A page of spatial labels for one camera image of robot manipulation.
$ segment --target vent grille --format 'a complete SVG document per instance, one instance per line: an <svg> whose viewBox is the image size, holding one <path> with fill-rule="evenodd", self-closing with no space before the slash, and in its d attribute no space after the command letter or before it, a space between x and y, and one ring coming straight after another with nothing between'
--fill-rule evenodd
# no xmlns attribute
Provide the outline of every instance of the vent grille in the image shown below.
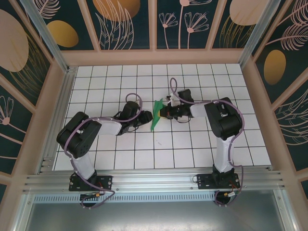
<svg viewBox="0 0 308 231"><path fill-rule="evenodd" d="M92 198L85 203L93 201L101 202L107 195ZM35 204L58 204L58 203L80 203L80 194L42 194L36 195ZM181 201L213 201L214 192L186 192L186 193L116 193L107 202L109 203L130 203L130 202L181 202Z"/></svg>

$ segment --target dark teal wallpaper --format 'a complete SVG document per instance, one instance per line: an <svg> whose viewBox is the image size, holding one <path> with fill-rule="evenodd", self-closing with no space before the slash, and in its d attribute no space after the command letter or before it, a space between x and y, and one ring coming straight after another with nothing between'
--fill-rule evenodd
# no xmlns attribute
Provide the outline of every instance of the dark teal wallpaper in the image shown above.
<svg viewBox="0 0 308 231"><path fill-rule="evenodd" d="M266 4L266 0L227 0L213 49L244 48Z"/></svg>
<svg viewBox="0 0 308 231"><path fill-rule="evenodd" d="M308 81L275 111L297 171L308 167Z"/></svg>
<svg viewBox="0 0 308 231"><path fill-rule="evenodd" d="M0 86L0 171L11 174L32 113Z"/></svg>
<svg viewBox="0 0 308 231"><path fill-rule="evenodd" d="M60 50L94 49L77 0L34 0L34 4Z"/></svg>
<svg viewBox="0 0 308 231"><path fill-rule="evenodd" d="M148 0L87 0L102 50L149 49Z"/></svg>
<svg viewBox="0 0 308 231"><path fill-rule="evenodd" d="M3 198L4 193L5 193L5 189L6 189L6 185L0 184L0 204L1 204L2 198Z"/></svg>
<svg viewBox="0 0 308 231"><path fill-rule="evenodd" d="M308 180L301 182L306 198L308 199Z"/></svg>
<svg viewBox="0 0 308 231"><path fill-rule="evenodd" d="M295 0L256 60L273 103L308 67L308 2Z"/></svg>
<svg viewBox="0 0 308 231"><path fill-rule="evenodd" d="M263 38L264 38L265 35L268 33L268 31L269 31L271 25L272 25L273 22L275 21L275 19L276 19L276 17L277 17L277 14L278 14L279 11L281 10L281 8L282 8L282 6L284 5L284 3L285 3L285 0L281 0L281 1L280 1L277 10L276 10L276 12L274 13L274 16L271 18L271 21L269 22L269 24L268 24L266 30L264 31L263 35L262 35L261 38L259 39L259 42L257 43L256 47L255 47L254 50L252 51L252 55L253 55L253 56L255 55L255 53L257 52L257 50L259 49L260 44L261 44Z"/></svg>
<svg viewBox="0 0 308 231"><path fill-rule="evenodd" d="M157 1L157 48L204 49L218 1Z"/></svg>
<svg viewBox="0 0 308 231"><path fill-rule="evenodd" d="M0 1L0 74L36 105L50 63L8 1Z"/></svg>

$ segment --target gold circle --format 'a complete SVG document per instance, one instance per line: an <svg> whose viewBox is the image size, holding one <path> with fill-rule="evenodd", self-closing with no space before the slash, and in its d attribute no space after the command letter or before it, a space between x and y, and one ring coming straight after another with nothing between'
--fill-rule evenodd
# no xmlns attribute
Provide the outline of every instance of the gold circle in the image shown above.
<svg viewBox="0 0 308 231"><path fill-rule="evenodd" d="M74 47L78 44L78 34L66 22L55 20L47 24L56 43L63 47Z"/></svg>
<svg viewBox="0 0 308 231"><path fill-rule="evenodd" d="M279 82L284 74L286 59L284 54L279 50L271 51L264 63L264 78L270 85Z"/></svg>
<svg viewBox="0 0 308 231"><path fill-rule="evenodd" d="M128 11L131 18L139 12L140 0L93 0L95 8L104 18L116 22L125 20L123 17L120 19L118 2L123 10Z"/></svg>
<svg viewBox="0 0 308 231"><path fill-rule="evenodd" d="M0 66L17 72L24 68L29 55L27 34L20 23L0 10Z"/></svg>
<svg viewBox="0 0 308 231"><path fill-rule="evenodd" d="M251 26L259 21L268 0L232 0L230 18L240 26Z"/></svg>

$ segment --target green cloth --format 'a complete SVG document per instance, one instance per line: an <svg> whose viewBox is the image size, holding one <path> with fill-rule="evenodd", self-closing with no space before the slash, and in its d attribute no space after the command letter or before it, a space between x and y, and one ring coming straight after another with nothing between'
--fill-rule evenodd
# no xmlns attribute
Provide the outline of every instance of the green cloth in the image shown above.
<svg viewBox="0 0 308 231"><path fill-rule="evenodd" d="M160 109L162 109L163 107L165 107L165 105L163 105L163 99L160 99L160 101L156 101L154 103L154 110L153 110L153 120L152 120L152 126L151 126L151 131L154 130L156 124L158 123L160 117L158 115Z"/></svg>

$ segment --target white grid floor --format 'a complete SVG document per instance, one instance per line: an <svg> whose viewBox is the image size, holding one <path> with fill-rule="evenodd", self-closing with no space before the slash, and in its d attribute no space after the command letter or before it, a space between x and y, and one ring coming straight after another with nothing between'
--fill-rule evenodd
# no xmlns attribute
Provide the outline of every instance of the white grid floor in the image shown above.
<svg viewBox="0 0 308 231"><path fill-rule="evenodd" d="M178 90L189 88L195 101L229 97L244 115L245 130L237 139L234 163L270 165L269 157L238 64L168 64L80 66L69 102L67 123L77 112L114 116L125 105L128 93L138 93L143 109L153 112L154 100L169 95L174 77ZM211 167L216 155L216 137L205 118L189 123L160 119L154 132L151 122L122 136L101 135L90 149L97 170ZM54 170L71 170L59 147Z"/></svg>

